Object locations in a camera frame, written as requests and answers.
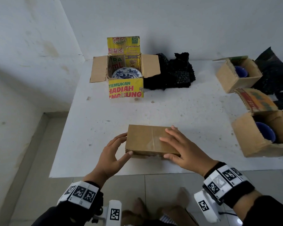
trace white wall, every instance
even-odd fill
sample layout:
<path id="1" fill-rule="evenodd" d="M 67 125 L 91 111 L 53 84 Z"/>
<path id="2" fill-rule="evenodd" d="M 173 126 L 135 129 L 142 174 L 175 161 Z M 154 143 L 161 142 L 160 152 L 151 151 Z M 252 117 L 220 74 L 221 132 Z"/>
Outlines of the white wall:
<path id="1" fill-rule="evenodd" d="M 69 110 L 84 61 L 60 0 L 0 0 L 0 78 L 43 112 Z"/>
<path id="2" fill-rule="evenodd" d="M 61 0 L 84 57 L 107 54 L 106 37 L 139 35 L 141 51 L 190 59 L 283 57 L 283 0 Z"/>
<path id="3" fill-rule="evenodd" d="M 0 207 L 42 111 L 0 80 Z"/>

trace blue bowl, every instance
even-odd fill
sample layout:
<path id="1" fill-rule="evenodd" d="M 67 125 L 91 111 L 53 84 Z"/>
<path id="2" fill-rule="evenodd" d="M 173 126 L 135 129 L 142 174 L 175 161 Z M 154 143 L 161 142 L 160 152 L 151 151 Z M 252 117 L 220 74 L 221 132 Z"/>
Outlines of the blue bowl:
<path id="1" fill-rule="evenodd" d="M 236 70 L 236 73 L 239 76 L 239 78 L 245 78 L 248 75 L 247 70 L 245 70 L 244 68 L 242 68 L 240 66 L 235 66 L 235 70 Z"/>
<path id="2" fill-rule="evenodd" d="M 272 143 L 275 142 L 275 132 L 271 127 L 262 122 L 256 122 L 256 125 L 265 139 L 270 140 Z"/>

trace blue floral pattern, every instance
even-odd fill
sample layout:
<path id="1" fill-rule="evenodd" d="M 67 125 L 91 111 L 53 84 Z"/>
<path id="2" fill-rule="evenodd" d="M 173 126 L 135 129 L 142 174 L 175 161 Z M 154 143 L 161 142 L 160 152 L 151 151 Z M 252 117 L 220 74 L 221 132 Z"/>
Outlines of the blue floral pattern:
<path id="1" fill-rule="evenodd" d="M 116 70 L 112 78 L 117 78 L 117 79 L 132 79 L 132 78 L 140 78 L 142 77 L 142 74 L 135 68 L 120 68 Z"/>

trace cardboard box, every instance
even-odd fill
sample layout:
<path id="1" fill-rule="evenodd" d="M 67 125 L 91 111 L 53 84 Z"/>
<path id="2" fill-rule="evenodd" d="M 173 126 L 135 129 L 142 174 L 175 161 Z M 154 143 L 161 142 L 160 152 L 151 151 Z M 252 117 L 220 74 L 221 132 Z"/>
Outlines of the cardboard box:
<path id="1" fill-rule="evenodd" d="M 283 110 L 278 110 L 271 99 L 259 90 L 237 89 L 234 92 L 248 110 L 231 123 L 244 156 L 283 156 Z M 260 119 L 274 130 L 277 143 L 263 138 L 254 119 Z"/>
<path id="2" fill-rule="evenodd" d="M 248 56 L 229 57 L 218 60 L 225 60 L 225 63 L 217 72 L 216 77 L 227 93 L 231 93 L 233 90 L 239 88 L 250 88 L 262 77 L 259 68 Z M 245 68 L 248 72 L 248 77 L 239 78 L 234 66 Z"/>
<path id="3" fill-rule="evenodd" d="M 144 97 L 143 78 L 160 74 L 157 55 L 141 54 L 139 36 L 107 38 L 108 55 L 93 58 L 90 82 L 104 82 L 108 79 L 109 98 Z M 135 79 L 112 79 L 119 68 L 138 69 L 142 76 Z"/>
<path id="4" fill-rule="evenodd" d="M 179 152 L 170 144 L 159 140 L 159 137 L 167 137 L 165 129 L 171 127 L 132 125 L 128 127 L 128 135 L 125 151 L 133 151 L 140 156 L 163 156 L 172 153 L 180 156 Z"/>

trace white tabletop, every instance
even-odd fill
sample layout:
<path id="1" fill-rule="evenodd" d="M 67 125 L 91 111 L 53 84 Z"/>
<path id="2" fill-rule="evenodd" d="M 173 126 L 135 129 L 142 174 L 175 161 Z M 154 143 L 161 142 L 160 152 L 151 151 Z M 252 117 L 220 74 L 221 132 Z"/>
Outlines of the white tabletop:
<path id="1" fill-rule="evenodd" d="M 89 83 L 92 60 L 81 69 L 72 106 L 50 177 L 82 177 L 91 172 L 102 149 L 129 124 L 175 125 L 210 157 L 238 170 L 283 169 L 283 157 L 245 158 L 222 106 L 226 97 L 215 77 L 216 63 L 190 61 L 196 81 L 189 88 L 145 90 L 144 98 L 109 99 L 108 83 Z M 125 153 L 125 144 L 117 159 Z M 167 160 L 130 159 L 117 175 L 188 173 Z"/>

